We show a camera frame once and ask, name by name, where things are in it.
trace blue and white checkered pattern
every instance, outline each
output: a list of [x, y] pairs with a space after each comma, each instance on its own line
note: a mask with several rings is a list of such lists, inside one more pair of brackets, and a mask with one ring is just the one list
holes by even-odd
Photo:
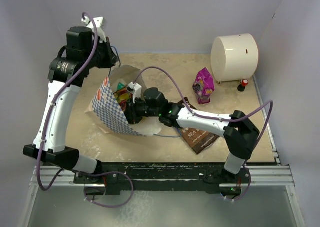
[[93, 111], [100, 120], [116, 134], [143, 136], [130, 128], [125, 113], [122, 111], [110, 87], [109, 80], [107, 80], [106, 86], [102, 83], [100, 90], [101, 100], [98, 100], [97, 93], [92, 101]]

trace gray floor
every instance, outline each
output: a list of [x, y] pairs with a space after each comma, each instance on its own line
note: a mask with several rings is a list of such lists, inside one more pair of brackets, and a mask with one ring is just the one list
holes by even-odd
[[[119, 204], [129, 196], [99, 196]], [[252, 187], [236, 202], [203, 192], [137, 191], [124, 207], [106, 209], [84, 201], [83, 188], [39, 191], [29, 227], [295, 227], [285, 187]]]

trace red bottle cap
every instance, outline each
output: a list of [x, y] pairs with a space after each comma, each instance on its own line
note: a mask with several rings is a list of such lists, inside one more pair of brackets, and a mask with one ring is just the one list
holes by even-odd
[[249, 84], [249, 81], [248, 81], [247, 79], [243, 79], [243, 80], [241, 81], [241, 85], [242, 85], [243, 87], [246, 87], [248, 84]]

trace table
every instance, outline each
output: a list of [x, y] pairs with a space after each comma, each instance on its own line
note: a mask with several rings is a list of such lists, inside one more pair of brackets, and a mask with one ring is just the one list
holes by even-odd
[[[252, 79], [244, 92], [239, 92], [239, 83], [224, 82], [218, 85], [215, 81], [215, 91], [211, 103], [199, 105], [192, 89], [192, 84], [198, 71], [207, 68], [211, 73], [209, 54], [121, 54], [122, 64], [139, 69], [148, 66], [161, 67], [168, 71], [181, 88], [185, 97], [200, 111], [216, 114], [232, 114], [234, 110], [248, 114], [260, 106], [257, 90]], [[77, 97], [70, 117], [66, 145], [79, 149], [83, 155], [99, 159], [102, 162], [225, 162], [229, 154], [227, 144], [219, 138], [212, 147], [196, 155], [182, 138], [166, 138], [159, 136], [139, 137], [120, 134], [104, 134], [93, 120], [85, 114], [85, 110], [102, 84], [108, 69], [94, 68], [85, 79], [82, 90]], [[175, 86], [162, 72], [149, 69], [143, 73], [147, 87], [157, 87], [171, 102], [179, 102]], [[251, 121], [262, 129], [264, 117], [260, 112], [252, 116]], [[176, 136], [174, 129], [165, 127], [163, 135]], [[274, 162], [269, 135], [265, 132], [260, 143], [254, 150], [249, 162]]]

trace white wall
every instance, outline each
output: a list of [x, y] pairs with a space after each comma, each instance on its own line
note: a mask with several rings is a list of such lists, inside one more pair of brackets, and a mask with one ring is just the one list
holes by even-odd
[[45, 0], [63, 37], [83, 10], [122, 53], [210, 53], [217, 36], [259, 40], [282, 0]]
[[16, 227], [35, 166], [23, 146], [39, 129], [64, 42], [43, 0], [0, 0], [0, 27], [0, 225]]
[[257, 80], [308, 226], [320, 222], [320, 0], [283, 0], [261, 41]]

